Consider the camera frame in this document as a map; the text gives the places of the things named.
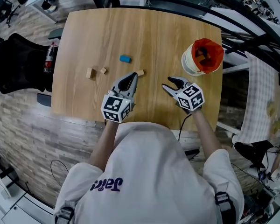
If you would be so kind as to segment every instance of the black strap buckle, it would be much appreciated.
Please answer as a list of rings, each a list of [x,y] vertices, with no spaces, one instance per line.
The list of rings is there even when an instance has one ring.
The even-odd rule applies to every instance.
[[[236,212],[228,194],[226,192],[216,193],[215,201],[220,208],[223,224],[234,224],[236,222]]]
[[[72,207],[62,207],[60,209],[60,213],[55,218],[55,223],[57,223],[58,219],[65,219],[70,222],[73,218],[75,210]]]

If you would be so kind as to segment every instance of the black cable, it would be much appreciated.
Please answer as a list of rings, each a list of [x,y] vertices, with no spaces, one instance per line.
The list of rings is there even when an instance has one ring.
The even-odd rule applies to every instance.
[[[269,168],[269,158],[267,157],[267,151],[266,151],[266,161],[267,161],[267,167],[266,167],[266,171]]]
[[[25,182],[25,184],[26,184],[26,187],[27,187],[27,189],[28,189],[28,193],[30,194],[30,195],[32,195],[32,192],[30,191],[30,189],[29,189],[29,187],[28,187],[28,184],[27,184],[28,182]]]
[[[267,153],[275,153],[275,154],[280,154],[280,152],[271,152],[271,151],[267,151]]]
[[[55,176],[54,176],[54,174],[53,174],[53,171],[52,171],[52,163],[55,162],[55,161],[56,161],[56,162],[60,162],[60,163],[63,164],[64,166],[65,166],[65,164],[64,164],[63,162],[61,162],[60,160],[57,160],[57,159],[52,160],[52,162],[51,162],[51,164],[50,164],[50,169],[51,169],[51,174],[52,174],[52,176],[54,177],[55,181],[56,181],[60,186],[62,186],[62,185],[57,181],[57,179],[55,178]]]
[[[263,185],[265,188],[269,189],[266,185],[264,185],[262,182],[260,182],[259,180],[257,180],[255,177],[253,177],[252,175],[246,173],[244,170],[242,170],[241,168],[239,168],[237,165],[233,164],[231,162],[232,165],[234,165],[235,167],[237,167],[239,170],[241,170],[242,172],[244,172],[245,174],[247,174],[248,176],[250,176],[251,178],[255,179],[256,181],[258,181],[261,185]]]
[[[182,123],[182,126],[181,126],[181,129],[180,129],[180,131],[179,131],[179,135],[178,135],[178,141],[179,141],[179,139],[180,139],[180,137],[181,137],[181,132],[182,132],[182,127],[183,127],[183,124],[185,123],[185,121],[186,121],[186,119],[188,118],[188,117],[190,117],[192,114],[189,114],[184,120],[183,120],[183,123]]]

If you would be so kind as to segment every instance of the plaid cloth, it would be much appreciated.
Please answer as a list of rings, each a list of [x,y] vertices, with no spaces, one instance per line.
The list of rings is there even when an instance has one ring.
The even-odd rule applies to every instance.
[[[278,73],[250,53],[246,52],[246,56],[250,63],[247,105],[241,132],[232,137],[232,142],[250,144],[270,138],[272,119],[266,114],[266,108],[268,102],[275,99]]]

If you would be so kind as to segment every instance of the red plastic bag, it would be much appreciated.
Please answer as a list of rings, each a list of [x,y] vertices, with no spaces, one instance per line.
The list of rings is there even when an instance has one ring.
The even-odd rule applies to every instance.
[[[196,58],[196,52],[200,48],[205,48],[210,55],[209,59],[205,59],[201,62],[198,62]],[[221,62],[223,61],[224,50],[217,43],[211,41],[210,39],[200,39],[194,42],[192,46],[192,58],[200,71],[203,71],[205,74],[211,73],[219,68]]]

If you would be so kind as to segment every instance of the backpack strap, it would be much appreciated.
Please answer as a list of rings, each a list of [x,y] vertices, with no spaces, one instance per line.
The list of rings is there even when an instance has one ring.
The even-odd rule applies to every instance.
[[[65,201],[55,216],[55,224],[69,224],[75,214],[75,202]]]
[[[223,224],[235,224],[237,215],[228,194],[226,192],[218,192],[215,195],[215,200],[220,208]]]

